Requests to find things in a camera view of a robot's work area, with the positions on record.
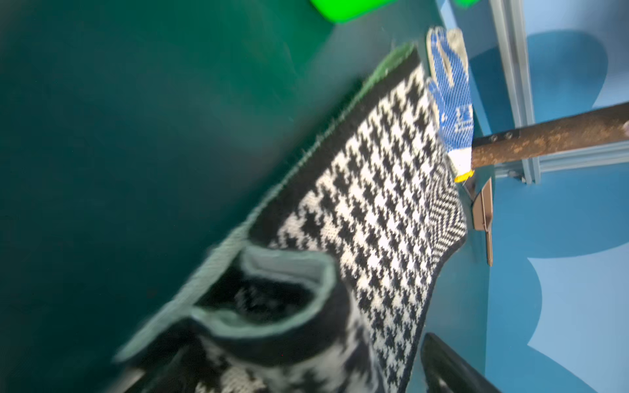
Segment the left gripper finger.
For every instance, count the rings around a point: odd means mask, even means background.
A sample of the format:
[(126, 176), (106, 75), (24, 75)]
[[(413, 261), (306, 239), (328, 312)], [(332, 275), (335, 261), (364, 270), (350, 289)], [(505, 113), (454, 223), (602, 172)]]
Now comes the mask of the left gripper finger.
[(420, 357), (428, 393), (500, 393), (434, 333), (424, 336)]

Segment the black white patterned scarf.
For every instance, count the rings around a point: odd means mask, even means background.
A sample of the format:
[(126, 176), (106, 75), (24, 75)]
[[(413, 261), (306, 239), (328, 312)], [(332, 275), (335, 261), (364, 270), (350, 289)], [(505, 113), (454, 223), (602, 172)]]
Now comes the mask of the black white patterned scarf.
[(115, 360), (130, 392), (403, 392), (466, 235), (406, 44)]

